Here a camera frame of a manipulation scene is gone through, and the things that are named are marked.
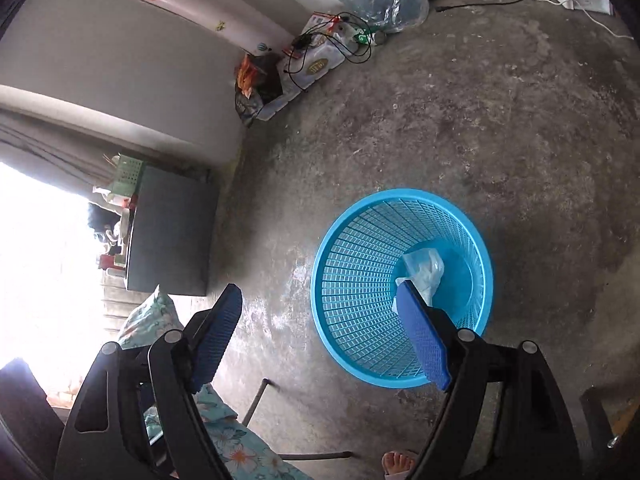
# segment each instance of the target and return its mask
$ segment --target floral fabric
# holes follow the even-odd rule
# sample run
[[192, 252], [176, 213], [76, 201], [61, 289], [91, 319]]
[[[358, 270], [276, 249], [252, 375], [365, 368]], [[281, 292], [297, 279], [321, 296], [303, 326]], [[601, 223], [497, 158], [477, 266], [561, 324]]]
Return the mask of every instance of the floral fabric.
[[[173, 300], [158, 287], [129, 315], [117, 341], [122, 348], [147, 346], [173, 329], [183, 330], [184, 326]], [[234, 480], [312, 480], [284, 462], [260, 437], [240, 424], [236, 420], [238, 414], [222, 401], [211, 384], [205, 384], [194, 400], [207, 433]], [[145, 412], [145, 425], [149, 438], [162, 431], [155, 407]]]

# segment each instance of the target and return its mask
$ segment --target laundry basket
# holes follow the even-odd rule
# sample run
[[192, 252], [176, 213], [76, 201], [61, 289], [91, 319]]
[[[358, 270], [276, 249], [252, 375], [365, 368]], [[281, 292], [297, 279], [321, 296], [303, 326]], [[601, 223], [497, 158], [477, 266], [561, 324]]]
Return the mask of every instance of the laundry basket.
[[429, 382], [397, 314], [402, 255], [435, 248], [444, 275], [433, 306], [459, 328], [484, 331], [493, 297], [489, 254], [460, 209], [416, 189], [370, 195], [347, 209], [324, 237], [311, 281], [311, 303], [324, 345], [367, 383], [410, 388]]

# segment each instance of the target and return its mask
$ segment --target gray floor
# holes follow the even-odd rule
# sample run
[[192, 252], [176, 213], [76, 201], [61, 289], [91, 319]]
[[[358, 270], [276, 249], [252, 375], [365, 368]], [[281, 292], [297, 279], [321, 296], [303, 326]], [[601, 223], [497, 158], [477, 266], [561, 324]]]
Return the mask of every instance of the gray floor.
[[[469, 0], [442, 0], [454, 4]], [[617, 30], [620, 22], [606, 20]], [[640, 54], [581, 12], [525, 2], [432, 13], [344, 63], [244, 143], [214, 240], [213, 292], [244, 294], [215, 385], [277, 452], [350, 449], [301, 464], [375, 479], [391, 449], [422, 447], [442, 397], [344, 372], [310, 314], [316, 250], [334, 219], [378, 190], [415, 187], [462, 208], [494, 263], [485, 339], [540, 344], [578, 435], [578, 395], [640, 392]]]

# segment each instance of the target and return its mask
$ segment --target textured blue pad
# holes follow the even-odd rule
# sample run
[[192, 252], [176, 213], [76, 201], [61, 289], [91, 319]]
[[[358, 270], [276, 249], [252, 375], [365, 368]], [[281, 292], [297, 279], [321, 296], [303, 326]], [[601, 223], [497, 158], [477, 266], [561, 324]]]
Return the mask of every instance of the textured blue pad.
[[427, 306], [420, 294], [408, 282], [398, 286], [396, 306], [424, 374], [439, 390], [446, 390], [451, 383], [451, 374], [447, 368], [447, 348], [429, 320], [425, 311]]
[[193, 374], [191, 375], [190, 383], [192, 392], [198, 392], [203, 384], [210, 383], [216, 371], [218, 371], [226, 346], [229, 344], [229, 340], [242, 314], [242, 292], [234, 286], [229, 291], [229, 294], [226, 295], [223, 303], [216, 303], [213, 308], [215, 309], [216, 318], [195, 349]]

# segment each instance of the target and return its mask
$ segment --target curtain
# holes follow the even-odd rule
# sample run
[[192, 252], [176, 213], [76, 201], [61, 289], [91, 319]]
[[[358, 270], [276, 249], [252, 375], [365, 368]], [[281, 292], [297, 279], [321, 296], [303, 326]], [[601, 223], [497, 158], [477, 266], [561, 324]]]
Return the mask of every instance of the curtain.
[[93, 188], [113, 179], [114, 167], [105, 156], [127, 151], [130, 153], [115, 143], [64, 126], [0, 110], [0, 162], [118, 212]]

